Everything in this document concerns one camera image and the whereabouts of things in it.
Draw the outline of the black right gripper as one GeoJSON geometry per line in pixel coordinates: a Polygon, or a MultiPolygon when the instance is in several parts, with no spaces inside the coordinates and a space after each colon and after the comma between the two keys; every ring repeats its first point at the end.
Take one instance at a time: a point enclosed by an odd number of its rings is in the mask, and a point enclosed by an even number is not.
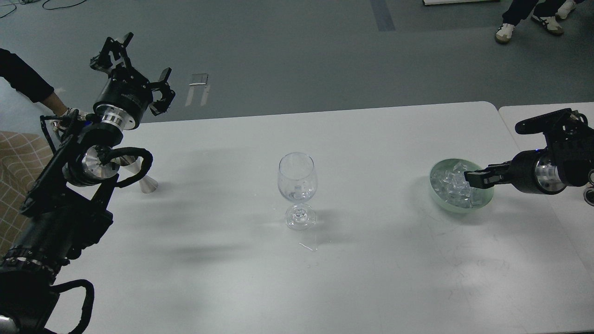
{"type": "Polygon", "coordinates": [[[556,195],[566,189],[552,154],[547,150],[522,151],[510,163],[489,164],[488,167],[465,171],[470,186],[489,189],[511,184],[523,193],[556,195]]]}

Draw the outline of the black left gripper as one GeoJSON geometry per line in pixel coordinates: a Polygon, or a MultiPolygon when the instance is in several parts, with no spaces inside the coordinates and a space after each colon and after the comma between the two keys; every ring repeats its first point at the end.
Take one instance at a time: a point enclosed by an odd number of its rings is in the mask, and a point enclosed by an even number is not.
{"type": "Polygon", "coordinates": [[[154,116],[166,113],[176,97],[168,82],[172,68],[165,68],[156,82],[149,82],[133,70],[127,53],[133,36],[133,32],[128,32],[121,40],[108,37],[98,55],[90,59],[90,68],[109,78],[93,104],[93,111],[100,116],[112,109],[125,112],[125,130],[136,129],[147,108],[154,116]],[[160,93],[161,97],[153,101],[152,92],[160,93]]]}

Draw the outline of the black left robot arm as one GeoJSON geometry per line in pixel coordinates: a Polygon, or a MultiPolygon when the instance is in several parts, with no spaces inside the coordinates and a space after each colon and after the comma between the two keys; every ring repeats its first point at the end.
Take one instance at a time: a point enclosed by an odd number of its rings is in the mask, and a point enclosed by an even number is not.
{"type": "Polygon", "coordinates": [[[41,116],[56,121],[61,144],[50,144],[53,157],[28,191],[19,213],[29,220],[23,235],[1,260],[1,332],[48,334],[47,321],[60,294],[81,287],[85,298],[80,321],[72,329],[82,334],[90,323],[95,288],[85,279],[56,284],[59,271],[97,244],[113,224],[108,203],[115,188],[148,180],[153,155],[144,148],[124,147],[123,132],[138,128],[143,114],[163,114],[175,92],[165,68],[151,82],[138,72],[127,54],[133,38],[108,37],[90,67],[107,74],[108,82],[93,111],[41,116]]]}

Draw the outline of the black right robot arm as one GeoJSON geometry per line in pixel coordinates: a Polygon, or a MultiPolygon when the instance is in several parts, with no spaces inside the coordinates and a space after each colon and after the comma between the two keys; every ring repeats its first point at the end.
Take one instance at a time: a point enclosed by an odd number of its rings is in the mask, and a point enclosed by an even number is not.
{"type": "Polygon", "coordinates": [[[473,188],[511,184],[523,193],[556,195],[567,187],[584,186],[583,198],[593,204],[594,131],[584,114],[571,108],[516,123],[518,135],[542,134],[546,147],[522,151],[510,161],[466,171],[473,188]]]}

